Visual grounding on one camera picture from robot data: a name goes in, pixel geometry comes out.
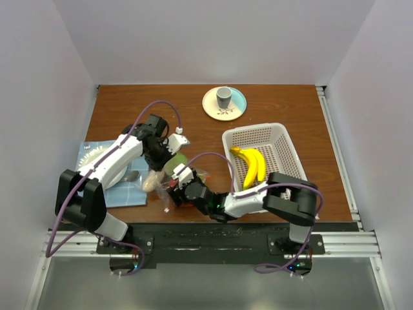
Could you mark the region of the clear orange zip bag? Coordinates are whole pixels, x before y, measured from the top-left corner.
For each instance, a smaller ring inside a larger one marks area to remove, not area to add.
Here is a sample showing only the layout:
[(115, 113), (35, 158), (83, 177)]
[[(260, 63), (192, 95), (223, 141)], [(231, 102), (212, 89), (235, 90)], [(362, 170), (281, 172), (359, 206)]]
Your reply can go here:
[(205, 184), (205, 175), (192, 165), (192, 160), (178, 152), (169, 152), (154, 157), (144, 155), (150, 171), (141, 182), (141, 189), (156, 192), (164, 203), (165, 210), (171, 206), (193, 205), (207, 214), (207, 201), (212, 193)]

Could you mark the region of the yellow fake banana bunch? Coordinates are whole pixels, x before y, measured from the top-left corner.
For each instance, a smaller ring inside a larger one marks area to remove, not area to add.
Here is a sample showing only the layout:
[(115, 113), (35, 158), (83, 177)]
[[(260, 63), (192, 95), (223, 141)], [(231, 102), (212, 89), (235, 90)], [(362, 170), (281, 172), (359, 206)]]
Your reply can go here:
[(248, 170), (243, 180), (243, 190), (251, 188), (255, 181), (262, 183), (267, 175), (267, 166), (264, 156), (257, 149), (241, 149), (233, 146), (230, 148), (230, 153), (238, 158), (241, 158), (247, 163)]

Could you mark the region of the red fake apple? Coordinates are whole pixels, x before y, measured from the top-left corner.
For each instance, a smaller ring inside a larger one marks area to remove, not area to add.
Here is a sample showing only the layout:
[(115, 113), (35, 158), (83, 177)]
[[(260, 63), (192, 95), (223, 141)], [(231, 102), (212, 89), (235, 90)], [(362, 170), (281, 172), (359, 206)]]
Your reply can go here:
[(178, 183), (178, 180), (170, 180), (169, 187), (174, 188)]

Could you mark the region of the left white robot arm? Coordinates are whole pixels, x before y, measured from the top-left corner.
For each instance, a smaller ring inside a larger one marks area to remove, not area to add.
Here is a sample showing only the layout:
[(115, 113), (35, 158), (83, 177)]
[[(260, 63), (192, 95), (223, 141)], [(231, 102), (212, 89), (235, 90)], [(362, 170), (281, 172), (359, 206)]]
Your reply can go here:
[(168, 122), (154, 114), (144, 123), (136, 120), (96, 159), (80, 169), (65, 170), (59, 177), (52, 232), (56, 233), (61, 221), (66, 220), (80, 231), (106, 239), (117, 252), (129, 252), (134, 245), (133, 229), (108, 213), (105, 190), (139, 157), (153, 171), (163, 170), (188, 144), (181, 127), (174, 133), (169, 133), (168, 128)]

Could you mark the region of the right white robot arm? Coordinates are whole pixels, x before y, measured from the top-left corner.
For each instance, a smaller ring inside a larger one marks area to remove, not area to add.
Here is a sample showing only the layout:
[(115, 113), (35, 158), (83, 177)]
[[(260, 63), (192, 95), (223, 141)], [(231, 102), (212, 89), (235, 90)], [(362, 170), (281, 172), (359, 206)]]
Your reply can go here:
[(194, 206), (211, 219), (226, 223), (246, 214), (268, 211), (290, 224), (288, 248), (296, 254), (310, 247), (313, 228), (323, 195), (312, 182), (272, 172), (268, 180), (241, 192), (213, 192), (196, 173), (183, 183), (174, 178), (166, 190), (174, 204)]

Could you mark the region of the green fake cabbage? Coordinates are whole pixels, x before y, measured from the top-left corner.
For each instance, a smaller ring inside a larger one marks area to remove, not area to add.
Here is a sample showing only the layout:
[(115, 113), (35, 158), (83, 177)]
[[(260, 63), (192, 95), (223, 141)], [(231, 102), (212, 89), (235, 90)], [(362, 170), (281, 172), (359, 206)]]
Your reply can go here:
[(172, 159), (165, 163), (163, 170), (167, 176), (171, 176), (178, 165), (186, 165), (187, 163), (188, 158), (183, 153), (178, 152)]

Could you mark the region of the white fake garlic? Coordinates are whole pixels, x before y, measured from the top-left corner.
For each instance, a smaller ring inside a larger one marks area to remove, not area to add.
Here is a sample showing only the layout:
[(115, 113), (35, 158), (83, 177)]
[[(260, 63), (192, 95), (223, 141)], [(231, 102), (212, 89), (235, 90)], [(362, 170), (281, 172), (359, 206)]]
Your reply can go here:
[(145, 178), (145, 180), (142, 183), (142, 190), (144, 192), (152, 192), (156, 190), (156, 188), (161, 184), (165, 177), (165, 172), (163, 170), (161, 171), (154, 171), (150, 170), (148, 173), (148, 176)]

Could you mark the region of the metal spoon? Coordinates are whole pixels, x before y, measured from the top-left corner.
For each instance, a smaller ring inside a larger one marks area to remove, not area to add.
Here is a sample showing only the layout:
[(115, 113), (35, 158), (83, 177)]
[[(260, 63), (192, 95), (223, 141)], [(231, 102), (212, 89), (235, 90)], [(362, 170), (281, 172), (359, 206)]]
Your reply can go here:
[(139, 171), (138, 170), (133, 170), (131, 172), (129, 172), (124, 178), (123, 181), (127, 181), (127, 182), (133, 182), (135, 180), (137, 180), (137, 178), (139, 177)]

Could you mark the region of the blue checked cloth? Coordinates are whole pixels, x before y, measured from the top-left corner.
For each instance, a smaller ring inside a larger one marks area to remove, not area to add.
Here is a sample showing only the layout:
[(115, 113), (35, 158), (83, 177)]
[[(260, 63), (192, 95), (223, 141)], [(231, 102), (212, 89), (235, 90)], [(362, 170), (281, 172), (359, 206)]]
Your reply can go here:
[[(106, 141), (86, 141), (81, 142), (79, 146), (79, 156), (88, 152), (88, 149), (107, 149), (114, 140)], [(133, 182), (123, 181), (123, 178), (131, 171), (139, 171), (139, 177)], [(136, 158), (127, 166), (123, 178), (113, 187), (105, 190), (106, 206), (108, 208), (129, 207), (146, 205), (146, 192), (141, 189), (141, 182), (148, 176), (148, 164), (143, 157)]]

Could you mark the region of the white bowl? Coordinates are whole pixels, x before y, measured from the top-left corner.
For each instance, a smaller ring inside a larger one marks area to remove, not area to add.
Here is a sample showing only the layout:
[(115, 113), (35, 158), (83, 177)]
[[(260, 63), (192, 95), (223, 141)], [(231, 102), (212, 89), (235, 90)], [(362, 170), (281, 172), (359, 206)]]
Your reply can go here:
[[(88, 152), (85, 153), (84, 155), (79, 156), (77, 159), (77, 166), (76, 170), (79, 170), (88, 164), (92, 163), (94, 160), (98, 159), (100, 155), (104, 153), (105, 149), (88, 149)], [(117, 182), (119, 182), (123, 176), (125, 175), (125, 172), (127, 170), (127, 166), (124, 166), (107, 184), (106, 189), (113, 187)]]

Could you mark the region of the grey ceramic cup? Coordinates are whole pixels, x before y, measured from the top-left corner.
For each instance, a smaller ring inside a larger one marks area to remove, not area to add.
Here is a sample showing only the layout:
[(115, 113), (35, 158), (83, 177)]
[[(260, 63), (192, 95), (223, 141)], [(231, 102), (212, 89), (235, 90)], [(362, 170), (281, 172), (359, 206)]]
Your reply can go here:
[(219, 87), (216, 91), (217, 104), (220, 109), (227, 109), (232, 99), (232, 89)]

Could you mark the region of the white plastic basket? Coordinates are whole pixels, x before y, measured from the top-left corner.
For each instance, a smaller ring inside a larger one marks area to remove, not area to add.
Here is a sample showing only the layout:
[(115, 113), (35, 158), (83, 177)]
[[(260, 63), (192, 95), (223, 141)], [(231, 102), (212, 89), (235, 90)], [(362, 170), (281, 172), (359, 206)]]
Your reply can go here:
[(306, 180), (307, 176), (287, 128), (280, 123), (262, 123), (227, 130), (222, 135), (225, 156), (236, 192), (255, 187), (279, 172)]

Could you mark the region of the pastel ceramic plate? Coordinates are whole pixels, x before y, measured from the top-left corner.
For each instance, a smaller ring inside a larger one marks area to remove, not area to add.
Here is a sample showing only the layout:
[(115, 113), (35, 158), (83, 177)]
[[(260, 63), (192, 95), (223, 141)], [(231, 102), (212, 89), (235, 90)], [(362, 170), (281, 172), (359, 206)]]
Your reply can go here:
[(242, 92), (229, 87), (232, 97), (227, 108), (221, 108), (217, 102), (217, 91), (220, 87), (210, 89), (202, 99), (202, 108), (208, 116), (218, 121), (233, 121), (239, 118), (247, 109), (247, 100)]

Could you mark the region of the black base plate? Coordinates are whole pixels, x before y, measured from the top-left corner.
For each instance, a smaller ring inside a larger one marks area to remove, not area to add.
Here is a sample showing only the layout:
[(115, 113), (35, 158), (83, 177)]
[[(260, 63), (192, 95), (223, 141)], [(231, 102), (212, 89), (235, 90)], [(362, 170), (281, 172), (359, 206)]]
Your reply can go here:
[(66, 242), (59, 256), (97, 254), (110, 259), (110, 268), (155, 269), (160, 264), (287, 265), (289, 271), (309, 272), (312, 259), (327, 254), (328, 238), (346, 243), (358, 233), (356, 223), (318, 223), (308, 245), (290, 241), (286, 223), (135, 223), (132, 244), (139, 251), (81, 232)]

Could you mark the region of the aluminium frame rail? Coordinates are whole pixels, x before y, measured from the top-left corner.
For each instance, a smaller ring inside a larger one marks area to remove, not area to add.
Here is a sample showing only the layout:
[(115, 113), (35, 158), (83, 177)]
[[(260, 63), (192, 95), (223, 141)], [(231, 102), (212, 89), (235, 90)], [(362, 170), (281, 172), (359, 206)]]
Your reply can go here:
[[(300, 254), (300, 258), (318, 258), (322, 256), (333, 258), (379, 258), (381, 256), (376, 235), (372, 232), (317, 232), (312, 235), (311, 251)], [(199, 254), (202, 252), (217, 252), (228, 254), (231, 250), (241, 252), (242, 248), (231, 248), (227, 245), (212, 247), (201, 245), (172, 245), (165, 249), (179, 254)], [(100, 246), (99, 239), (88, 232), (81, 232), (64, 242), (56, 251), (61, 257), (97, 256), (112, 258), (128, 258), (132, 253), (118, 253), (114, 249)]]

